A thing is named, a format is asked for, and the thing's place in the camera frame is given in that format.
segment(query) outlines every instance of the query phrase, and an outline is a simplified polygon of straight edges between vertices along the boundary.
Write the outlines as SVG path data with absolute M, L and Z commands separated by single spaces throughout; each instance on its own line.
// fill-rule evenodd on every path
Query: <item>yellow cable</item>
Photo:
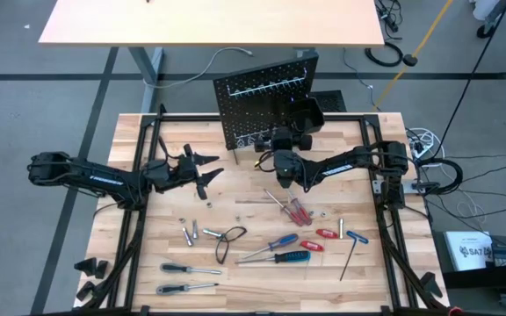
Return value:
M 438 13 L 437 15 L 437 18 L 435 18 L 435 21 L 432 23 L 432 25 L 430 26 L 429 28 L 429 31 L 427 32 L 427 34 L 425 35 L 425 37 L 423 38 L 423 40 L 421 41 L 421 43 L 419 44 L 419 46 L 417 47 L 417 49 L 415 50 L 415 52 L 412 53 L 412 56 L 413 57 L 417 57 L 417 55 L 419 55 L 419 53 L 421 52 L 421 49 L 423 49 L 423 47 L 425 46 L 425 44 L 427 43 L 427 40 L 429 40 L 429 37 L 431 36 L 432 32 L 435 31 L 435 28 L 437 27 L 437 24 L 438 22 L 440 22 L 440 19 L 444 16 L 444 14 L 446 13 L 446 11 L 448 10 L 448 8 L 450 7 L 450 5 L 452 4 L 452 0 L 446 0 L 446 4 L 445 6 L 443 7 L 443 9 Z M 408 70 L 408 66 L 403 66 L 403 68 L 401 69 L 401 71 L 394 77 L 394 79 L 392 79 L 386 86 L 386 89 L 384 90 L 384 92 L 382 92 L 382 94 L 379 96 L 379 99 L 378 99 L 378 102 L 376 102 L 376 104 L 373 106 L 372 108 L 372 111 L 377 111 L 378 108 L 380 107 L 380 104 L 382 103 L 382 101 L 384 100 L 384 97 L 386 97 L 386 95 L 390 92 L 390 90 L 392 89 L 392 87 L 394 87 L 394 84 L 395 82 L 400 79 L 400 77 Z

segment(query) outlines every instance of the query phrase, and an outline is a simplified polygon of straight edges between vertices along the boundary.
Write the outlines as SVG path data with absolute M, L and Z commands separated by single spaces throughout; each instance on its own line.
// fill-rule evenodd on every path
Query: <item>floor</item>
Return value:
M 427 32 L 443 6 L 442 1 L 401 0 L 404 22 L 399 42 L 410 53 Z M 42 151 L 86 154 L 104 163 L 119 113 L 141 107 L 144 86 L 119 74 L 138 70 L 125 48 L 42 47 L 38 37 L 54 7 L 54 1 L 0 0 L 0 315 L 28 314 L 39 286 L 48 250 L 66 197 L 65 189 L 40 188 L 28 183 L 26 164 Z M 466 85 L 465 74 L 477 61 L 486 40 L 477 39 L 481 25 L 472 17 L 468 1 L 455 1 L 419 55 L 411 75 L 400 80 L 381 105 L 383 111 L 401 111 L 407 127 L 426 127 L 440 135 Z M 217 47 L 167 47 L 162 72 L 166 81 L 180 74 L 202 70 Z M 209 72 L 226 73 L 292 58 L 282 47 L 252 47 L 255 57 L 236 52 L 219 56 Z M 368 90 L 342 61 L 343 49 L 318 47 L 320 60 L 313 90 L 341 90 L 347 111 L 370 111 Z M 390 56 L 389 52 L 377 52 Z M 103 75 L 107 59 L 114 61 L 112 75 Z M 375 90 L 377 99 L 389 78 L 399 70 L 370 63 L 362 49 L 348 49 L 346 60 L 356 67 Z M 448 155 L 506 154 L 506 17 L 478 68 L 485 74 L 471 83 L 445 142 Z M 213 86 L 206 76 L 174 89 L 162 90 L 160 102 L 168 111 L 217 111 Z M 506 158 L 459 160 L 465 177 L 506 165 Z M 432 170 L 430 176 L 443 176 Z M 468 190 L 506 193 L 506 170 L 463 184 Z M 506 199 L 473 196 L 486 212 L 506 207 Z M 459 193 L 445 197 L 455 211 Z M 73 263 L 83 258 L 96 200 L 78 195 L 69 222 L 45 312 L 68 310 L 73 302 L 79 273 Z M 458 220 L 431 207 L 436 231 L 470 230 Z M 475 220 L 467 223 L 477 226 Z M 506 235 L 506 212 L 486 218 L 482 227 Z M 478 291 L 451 291 L 453 304 L 475 310 L 498 308 Z

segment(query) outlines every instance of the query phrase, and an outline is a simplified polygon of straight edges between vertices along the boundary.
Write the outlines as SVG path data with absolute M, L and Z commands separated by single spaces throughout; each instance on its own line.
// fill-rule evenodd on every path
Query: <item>blue-handled screwdriver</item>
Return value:
M 249 258 L 249 257 L 251 257 L 253 255 L 262 253 L 265 250 L 272 251 L 272 250 L 274 250 L 276 248 L 282 248 L 284 246 L 288 246 L 288 245 L 290 245 L 291 243 L 293 243 L 293 242 L 295 242 L 297 240 L 298 240 L 298 234 L 296 234 L 296 233 L 288 234 L 286 236 L 280 237 L 277 241 L 269 242 L 269 246 L 268 247 L 265 247 L 263 249 L 259 249 L 256 252 L 252 252 L 252 253 L 244 256 L 242 259 L 247 259 L 247 258 Z
M 263 261 L 274 261 L 275 263 L 279 262 L 304 262 L 308 261 L 310 257 L 309 251 L 291 251 L 284 254 L 275 254 L 272 257 L 263 258 L 263 259 L 248 259 L 238 261 L 236 263 L 249 263 L 249 262 L 263 262 Z

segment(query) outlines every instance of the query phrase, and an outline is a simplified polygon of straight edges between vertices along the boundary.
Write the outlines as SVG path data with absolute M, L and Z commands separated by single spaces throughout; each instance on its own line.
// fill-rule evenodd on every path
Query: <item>wooden table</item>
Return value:
M 162 46 L 381 47 L 384 40 L 373 0 L 58 0 L 39 43 L 128 47 L 146 83 L 157 85 Z M 144 46 L 158 47 L 151 59 Z M 156 92 L 146 86 L 142 112 Z
M 140 114 L 120 115 L 109 166 L 131 169 L 140 120 Z M 384 140 L 407 143 L 400 113 L 381 113 L 379 120 Z M 162 122 L 160 134 L 172 155 L 182 153 L 183 145 L 189 143 L 199 154 L 220 157 L 217 162 L 200 167 L 201 172 L 217 168 L 224 168 L 225 171 L 206 189 L 212 208 L 207 208 L 205 202 L 199 200 L 194 185 L 165 194 L 150 195 L 134 310 L 139 310 L 142 305 L 150 305 L 152 311 L 164 312 L 379 312 L 381 305 L 391 305 L 367 170 L 353 169 L 328 177 L 308 194 L 301 193 L 301 188 L 294 185 L 293 191 L 304 206 L 315 211 L 312 226 L 297 227 L 279 213 L 278 206 L 263 192 L 263 188 L 267 188 L 277 198 L 286 201 L 287 195 L 279 187 L 275 175 L 253 169 L 259 154 L 252 147 L 235 151 L 239 162 L 236 164 L 234 154 L 225 148 L 220 122 Z M 301 155 L 307 159 L 321 160 L 361 144 L 358 123 L 328 122 L 319 133 L 314 134 L 312 151 L 302 152 Z M 157 153 L 158 157 L 163 157 L 161 150 Z M 412 168 L 406 178 L 414 177 L 415 170 Z M 424 212 L 423 202 L 418 196 L 407 195 L 406 199 L 408 205 Z M 111 202 L 110 198 L 102 198 L 98 207 Z M 322 212 L 326 212 L 327 216 L 322 217 Z M 109 270 L 116 253 L 122 216 L 123 212 L 118 209 L 103 210 L 96 216 L 90 235 L 86 257 L 108 260 Z M 408 210 L 400 210 L 400 216 L 411 267 L 419 277 L 426 271 L 437 275 L 444 293 L 439 300 L 448 305 L 428 220 Z M 179 222 L 181 218 L 186 219 L 183 225 Z M 343 240 L 326 242 L 315 234 L 318 228 L 336 231 L 339 218 L 344 219 L 345 229 L 360 233 L 370 240 L 368 245 L 356 246 L 342 282 L 338 278 L 352 240 L 345 237 Z M 248 232 L 230 245 L 227 262 L 220 266 L 214 259 L 215 240 L 212 237 L 201 233 L 195 246 L 187 247 L 182 227 L 192 229 L 193 219 L 198 220 L 200 229 L 207 227 L 223 232 L 232 226 L 245 226 Z M 268 241 L 287 233 L 297 233 L 301 241 L 320 243 L 325 246 L 325 252 L 312 253 L 308 265 L 303 262 L 278 265 L 270 262 L 234 263 L 245 253 L 262 248 Z M 299 249 L 302 248 L 296 243 L 282 251 Z M 223 274 L 165 274 L 159 270 L 163 262 L 219 269 Z M 127 271 L 128 268 L 121 277 L 118 305 L 123 303 Z M 402 302 L 407 305 L 401 271 L 397 269 L 396 275 Z M 88 280 L 95 284 L 99 282 L 82 274 L 79 286 Z M 220 286 L 171 297 L 155 295 L 155 288 L 160 284 L 213 282 L 220 283 Z

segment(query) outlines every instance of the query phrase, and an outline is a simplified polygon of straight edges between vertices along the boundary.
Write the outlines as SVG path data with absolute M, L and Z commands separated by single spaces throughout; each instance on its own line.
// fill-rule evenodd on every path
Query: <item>pegboard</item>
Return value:
M 213 81 L 228 150 L 272 135 L 285 106 L 307 97 L 319 55 L 251 68 Z

